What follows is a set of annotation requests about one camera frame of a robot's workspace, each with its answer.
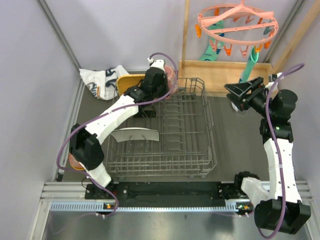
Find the pink ceramic mug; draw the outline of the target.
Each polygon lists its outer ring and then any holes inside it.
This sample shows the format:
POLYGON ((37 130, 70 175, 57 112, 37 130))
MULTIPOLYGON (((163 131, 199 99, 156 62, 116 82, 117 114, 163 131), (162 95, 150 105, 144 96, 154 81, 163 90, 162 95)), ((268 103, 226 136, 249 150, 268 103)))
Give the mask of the pink ceramic mug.
POLYGON ((171 89, 173 87, 175 79, 176 79, 175 69, 171 66, 165 66, 164 70, 167 75, 168 88, 171 89))

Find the black floral square plate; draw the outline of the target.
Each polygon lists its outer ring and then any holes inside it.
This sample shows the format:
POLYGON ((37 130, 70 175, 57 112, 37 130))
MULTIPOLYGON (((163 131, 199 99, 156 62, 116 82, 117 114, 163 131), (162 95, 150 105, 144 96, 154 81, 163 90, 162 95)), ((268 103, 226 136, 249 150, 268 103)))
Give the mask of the black floral square plate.
POLYGON ((134 118, 155 118, 157 116, 156 107, 154 105, 140 105, 138 107, 138 113, 134 118))

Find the yellow woven-pattern plate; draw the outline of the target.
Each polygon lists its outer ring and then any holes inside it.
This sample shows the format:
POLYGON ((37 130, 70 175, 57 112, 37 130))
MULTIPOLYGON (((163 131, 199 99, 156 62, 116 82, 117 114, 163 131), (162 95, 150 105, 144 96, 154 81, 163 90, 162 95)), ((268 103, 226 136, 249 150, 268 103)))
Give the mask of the yellow woven-pattern plate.
POLYGON ((126 74, 120 76, 116 80, 116 88, 118 95, 121 96, 124 92, 133 86, 140 85, 140 82, 144 79, 145 74, 126 74))

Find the white square plate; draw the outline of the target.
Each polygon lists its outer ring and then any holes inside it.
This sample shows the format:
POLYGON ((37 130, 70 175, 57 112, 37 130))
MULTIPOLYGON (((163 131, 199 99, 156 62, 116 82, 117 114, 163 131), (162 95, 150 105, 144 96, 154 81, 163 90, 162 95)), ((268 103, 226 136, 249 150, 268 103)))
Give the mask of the white square plate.
POLYGON ((160 140, 158 130, 143 127, 127 127, 114 130, 110 134, 118 143, 126 141, 156 141, 160 140))

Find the red patterned bowl yellow rim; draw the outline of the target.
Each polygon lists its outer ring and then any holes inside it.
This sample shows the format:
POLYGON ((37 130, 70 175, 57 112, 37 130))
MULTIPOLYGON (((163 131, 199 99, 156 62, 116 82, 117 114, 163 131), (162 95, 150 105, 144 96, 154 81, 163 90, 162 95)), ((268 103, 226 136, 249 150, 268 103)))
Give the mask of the red patterned bowl yellow rim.
POLYGON ((71 153, 68 154, 68 161, 70 163, 70 166, 73 169, 79 170, 79 171, 83 171, 84 170, 84 167, 81 165, 81 163, 78 162, 71 153))

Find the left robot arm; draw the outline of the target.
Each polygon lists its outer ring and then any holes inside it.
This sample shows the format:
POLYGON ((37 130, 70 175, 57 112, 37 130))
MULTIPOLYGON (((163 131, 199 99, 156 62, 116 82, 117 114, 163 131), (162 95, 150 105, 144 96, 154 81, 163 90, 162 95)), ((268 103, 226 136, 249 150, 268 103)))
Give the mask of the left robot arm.
POLYGON ((138 103, 151 102, 169 91, 164 66, 150 66, 136 85, 129 87, 107 110, 105 116, 89 123, 75 133, 69 143, 69 153, 98 185, 96 192, 109 198, 114 191, 112 178, 103 164, 105 155, 101 144, 128 118, 139 113, 138 103))

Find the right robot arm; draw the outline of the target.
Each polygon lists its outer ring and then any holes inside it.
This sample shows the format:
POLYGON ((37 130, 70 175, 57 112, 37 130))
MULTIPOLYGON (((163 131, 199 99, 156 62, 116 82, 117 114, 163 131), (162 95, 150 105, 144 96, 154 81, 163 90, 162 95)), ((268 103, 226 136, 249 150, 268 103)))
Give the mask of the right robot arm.
POLYGON ((254 109, 262 116, 259 132, 267 155, 269 189, 257 175, 240 172, 233 192, 249 198, 255 225, 259 230, 295 235, 311 217, 311 208, 302 203, 295 179, 292 150, 293 130, 289 122, 296 108, 297 95, 288 89, 269 96, 262 77, 243 83, 228 83, 227 98, 239 111, 254 109))

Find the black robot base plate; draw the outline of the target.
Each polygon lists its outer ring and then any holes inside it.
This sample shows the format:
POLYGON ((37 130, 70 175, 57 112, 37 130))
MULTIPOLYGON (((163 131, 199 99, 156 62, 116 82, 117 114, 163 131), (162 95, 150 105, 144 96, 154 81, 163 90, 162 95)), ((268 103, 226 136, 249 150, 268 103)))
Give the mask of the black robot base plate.
POLYGON ((249 203, 233 182, 119 182, 108 186, 120 207, 224 207, 226 201, 249 203))

